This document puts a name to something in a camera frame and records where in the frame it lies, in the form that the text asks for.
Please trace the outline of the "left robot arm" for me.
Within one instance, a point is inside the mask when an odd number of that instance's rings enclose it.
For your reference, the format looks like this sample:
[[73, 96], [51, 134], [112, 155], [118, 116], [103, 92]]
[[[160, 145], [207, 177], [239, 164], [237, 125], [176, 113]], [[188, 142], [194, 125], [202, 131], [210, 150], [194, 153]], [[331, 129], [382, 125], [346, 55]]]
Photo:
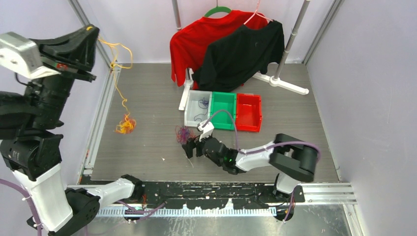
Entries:
[[0, 36], [1, 66], [29, 80], [24, 94], [0, 94], [0, 153], [31, 207], [27, 223], [51, 236], [70, 236], [103, 207], [127, 199], [137, 203], [144, 195], [142, 181], [131, 175], [91, 190], [65, 188], [61, 179], [63, 135], [52, 130], [63, 125], [60, 117], [75, 80], [95, 80], [98, 36], [93, 25], [54, 39]]

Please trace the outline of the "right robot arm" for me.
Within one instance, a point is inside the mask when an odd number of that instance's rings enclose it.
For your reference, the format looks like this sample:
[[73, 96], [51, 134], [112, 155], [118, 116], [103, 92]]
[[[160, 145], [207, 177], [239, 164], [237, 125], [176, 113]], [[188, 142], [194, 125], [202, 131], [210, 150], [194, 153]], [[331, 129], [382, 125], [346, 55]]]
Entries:
[[181, 145], [187, 158], [205, 156], [232, 175], [255, 168], [272, 166], [278, 170], [273, 195], [279, 202], [287, 201], [301, 182], [314, 180], [316, 165], [321, 158], [319, 148], [311, 143], [280, 133], [261, 147], [228, 148], [212, 135], [189, 138]]

